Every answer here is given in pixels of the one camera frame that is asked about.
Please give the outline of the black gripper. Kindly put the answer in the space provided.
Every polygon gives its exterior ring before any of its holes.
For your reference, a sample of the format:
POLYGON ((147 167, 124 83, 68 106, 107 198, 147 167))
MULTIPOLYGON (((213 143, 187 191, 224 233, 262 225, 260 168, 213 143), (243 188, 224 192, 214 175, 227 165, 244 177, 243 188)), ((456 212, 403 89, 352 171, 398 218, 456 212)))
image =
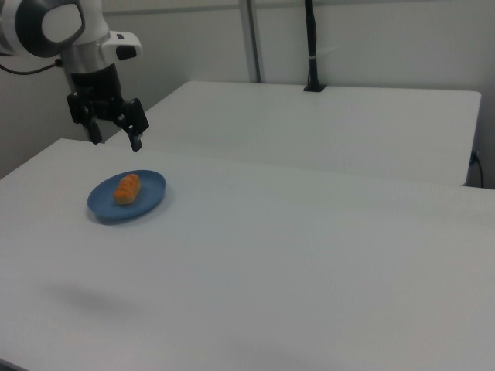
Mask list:
POLYGON ((92 73, 71 73, 73 92, 67 96, 72 120, 81 124, 89 140, 97 145, 103 141, 99 120, 117 118, 115 124, 129 138, 131 149, 142 148, 142 135, 149 128, 144 108, 138 98, 124 101, 116 66, 112 63, 92 73))

